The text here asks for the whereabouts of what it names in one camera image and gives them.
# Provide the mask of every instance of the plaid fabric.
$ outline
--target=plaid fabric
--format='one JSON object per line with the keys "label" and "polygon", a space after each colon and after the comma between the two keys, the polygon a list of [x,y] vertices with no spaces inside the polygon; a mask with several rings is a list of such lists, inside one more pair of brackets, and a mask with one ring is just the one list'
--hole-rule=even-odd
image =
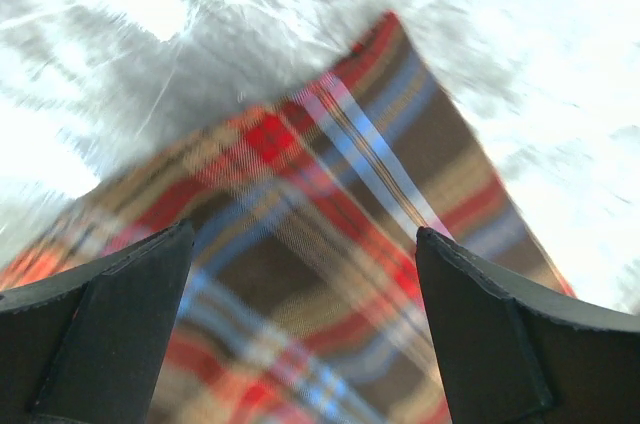
{"label": "plaid fabric", "polygon": [[182,218],[195,258],[151,422],[448,422],[413,260],[421,225],[568,292],[392,13],[299,92],[78,201],[0,285]]}

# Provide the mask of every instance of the tartan blanket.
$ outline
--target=tartan blanket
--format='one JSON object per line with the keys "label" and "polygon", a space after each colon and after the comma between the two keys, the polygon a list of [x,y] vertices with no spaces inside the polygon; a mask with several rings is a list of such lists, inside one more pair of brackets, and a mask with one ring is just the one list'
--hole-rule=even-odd
{"label": "tartan blanket", "polygon": [[570,292],[391,12],[303,89],[78,200],[0,288],[183,218],[194,260],[149,422],[449,422],[419,226]]}

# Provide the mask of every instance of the white surface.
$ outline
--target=white surface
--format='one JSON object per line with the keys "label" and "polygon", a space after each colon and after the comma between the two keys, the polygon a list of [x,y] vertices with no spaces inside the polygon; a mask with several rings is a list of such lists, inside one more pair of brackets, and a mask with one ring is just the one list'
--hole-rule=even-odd
{"label": "white surface", "polygon": [[0,0],[0,262],[397,10],[579,296],[640,302],[640,0]]}

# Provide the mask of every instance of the blue stripe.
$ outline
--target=blue stripe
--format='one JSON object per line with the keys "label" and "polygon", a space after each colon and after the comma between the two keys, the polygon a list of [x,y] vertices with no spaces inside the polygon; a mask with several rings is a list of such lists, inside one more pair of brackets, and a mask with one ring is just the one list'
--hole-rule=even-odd
{"label": "blue stripe", "polygon": [[[344,85],[336,78],[334,87],[342,88]],[[424,97],[419,101],[421,105],[416,105],[415,108],[409,106],[408,109],[421,111],[423,108],[427,107],[435,90],[435,85],[423,86],[419,92],[419,94],[424,93]],[[353,99],[353,96],[349,94],[349,91],[346,88],[344,88],[344,92],[339,90],[339,94],[344,94],[339,102],[341,109],[349,121],[354,125],[358,133],[360,133],[360,135],[365,139],[367,145],[371,147],[376,157],[382,161],[382,164],[389,170],[389,173],[393,176],[393,179],[398,185],[400,191],[412,202],[413,206],[418,210],[418,212],[420,212],[422,217],[431,227],[450,237],[449,232],[442,225],[436,213],[411,180],[393,150],[383,139],[382,135],[380,135],[378,129],[362,111],[358,103]]]}
{"label": "blue stripe", "polygon": [[462,246],[483,259],[491,260],[526,237],[524,221],[513,205],[509,204],[491,224],[467,237]]}
{"label": "blue stripe", "polygon": [[417,52],[410,51],[400,70],[371,105],[365,109],[364,112],[369,116],[369,119],[374,122],[380,119],[383,112],[389,107],[389,103],[407,90],[416,73],[422,69],[424,69],[424,65],[420,60],[420,56]]}

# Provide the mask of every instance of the red stripe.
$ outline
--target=red stripe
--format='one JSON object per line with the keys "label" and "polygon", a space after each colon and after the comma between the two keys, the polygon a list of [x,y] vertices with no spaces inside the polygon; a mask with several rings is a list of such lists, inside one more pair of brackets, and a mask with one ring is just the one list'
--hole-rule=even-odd
{"label": "red stripe", "polygon": [[468,225],[469,221],[481,220],[495,212],[506,199],[504,188],[494,174],[486,186],[444,214],[440,221],[455,237],[459,232],[464,232],[467,227],[465,224]]}
{"label": "red stripe", "polygon": [[394,31],[401,30],[400,20],[393,12],[385,13],[375,27],[353,46],[359,56],[349,56],[332,69],[347,89],[353,88],[376,64],[387,49]]}
{"label": "red stripe", "polygon": [[[193,374],[216,398],[221,400],[224,400],[225,387],[233,387],[234,380],[237,380],[233,378],[233,370],[222,365],[209,349],[182,336],[179,330],[174,331],[171,335],[164,365]],[[270,402],[276,402],[280,406],[290,405],[289,399],[283,398],[278,392],[278,389],[282,389],[281,386],[274,384],[269,380],[256,378],[247,387],[247,391],[251,390],[251,394],[243,396],[240,401],[241,406],[248,405],[249,407],[244,410],[239,408],[236,412],[240,412],[240,416],[242,416],[243,413],[246,414],[251,408],[255,409],[260,400],[264,400],[267,397]],[[261,393],[263,397],[256,402],[252,402],[251,397],[256,397],[257,393]]]}

